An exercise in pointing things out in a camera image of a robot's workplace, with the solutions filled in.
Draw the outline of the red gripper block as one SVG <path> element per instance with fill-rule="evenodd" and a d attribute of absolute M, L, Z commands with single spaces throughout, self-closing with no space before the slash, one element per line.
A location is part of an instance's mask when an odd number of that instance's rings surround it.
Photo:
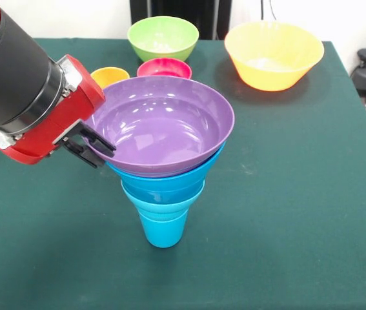
<path fill-rule="evenodd" d="M 51 63 L 45 86 L 31 107 L 0 127 L 0 150 L 19 163 L 33 165 L 59 147 L 93 168 L 116 147 L 85 121 L 105 102 L 101 87 L 74 57 Z"/>

